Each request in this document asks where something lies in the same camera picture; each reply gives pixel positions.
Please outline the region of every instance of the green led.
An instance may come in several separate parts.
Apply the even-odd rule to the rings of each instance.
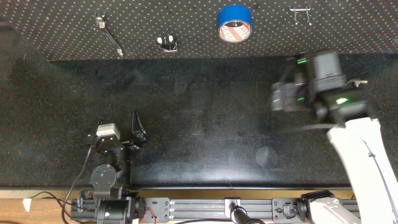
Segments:
[[[307,62],[307,60],[302,60],[300,62],[297,62],[297,64],[301,64],[301,63],[305,63],[305,62]]]
[[[340,98],[340,99],[337,99],[337,100],[336,100],[336,103],[337,103],[337,104],[342,104],[342,103],[345,103],[345,102],[347,102],[347,101],[348,101],[347,98]]]

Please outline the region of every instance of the wooden surface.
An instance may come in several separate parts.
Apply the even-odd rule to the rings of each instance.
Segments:
[[[61,208],[54,199],[33,199],[30,204],[30,211],[27,212],[22,203],[22,198],[31,197],[40,191],[25,190],[13,191],[3,190],[0,191],[0,223],[63,223],[61,218]],[[243,199],[271,199],[274,197],[300,197],[301,194],[312,192],[307,190],[149,190],[141,191],[142,197],[168,197],[172,199],[183,198],[225,198],[237,197]],[[336,197],[348,199],[351,198],[352,190],[332,190]],[[51,191],[57,197],[64,198],[67,191],[57,190]],[[72,194],[76,198],[78,191]],[[69,213],[70,206],[67,205],[66,211]]]

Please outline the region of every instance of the black pegboard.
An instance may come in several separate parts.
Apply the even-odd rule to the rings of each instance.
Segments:
[[[252,36],[223,42],[219,11],[232,4],[251,10]],[[310,20],[289,6],[311,5]],[[396,0],[4,0],[0,13],[48,60],[116,59],[106,36],[95,29],[95,12],[105,12],[123,58],[207,58],[293,55],[332,48],[343,54],[398,53]],[[179,50],[164,53],[156,37],[177,36]]]

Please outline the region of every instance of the roll of tape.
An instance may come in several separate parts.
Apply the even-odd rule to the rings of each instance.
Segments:
[[[252,33],[250,10],[233,5],[223,8],[218,14],[218,36],[230,43],[246,40]]]

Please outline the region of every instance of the black table surface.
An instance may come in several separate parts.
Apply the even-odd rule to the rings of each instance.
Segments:
[[[314,189],[349,187],[325,131],[309,113],[270,113],[285,57],[85,60],[3,58],[0,187],[66,189],[99,117],[131,131],[138,110],[150,141],[132,158],[132,187]],[[397,55],[340,55],[348,78],[366,78],[387,154],[398,170]],[[91,157],[78,188],[90,188]]]

